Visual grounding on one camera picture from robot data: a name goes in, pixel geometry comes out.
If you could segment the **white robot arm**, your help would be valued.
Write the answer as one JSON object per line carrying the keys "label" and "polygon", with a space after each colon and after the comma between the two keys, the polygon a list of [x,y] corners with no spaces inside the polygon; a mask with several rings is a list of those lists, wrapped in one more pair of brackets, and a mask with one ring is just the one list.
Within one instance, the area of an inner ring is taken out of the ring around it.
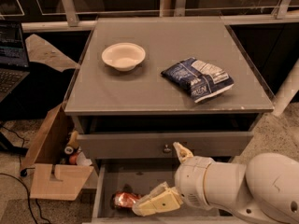
{"label": "white robot arm", "polygon": [[134,203],[138,216],[179,209],[218,208],[251,224],[299,224],[299,162],[277,153],[262,153],[248,164],[195,156],[173,144],[180,162],[175,186],[163,182]]}

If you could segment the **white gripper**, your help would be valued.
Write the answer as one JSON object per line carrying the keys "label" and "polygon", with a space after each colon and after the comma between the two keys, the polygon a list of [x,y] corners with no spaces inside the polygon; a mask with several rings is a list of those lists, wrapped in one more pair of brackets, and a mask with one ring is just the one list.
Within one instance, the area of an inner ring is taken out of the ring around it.
{"label": "white gripper", "polygon": [[141,217],[179,209],[183,203],[190,207],[210,210],[204,191],[207,168],[214,163],[211,158],[193,156],[192,152],[179,142],[173,147],[181,163],[175,173],[175,187],[166,182],[154,188],[133,204],[133,212]]}

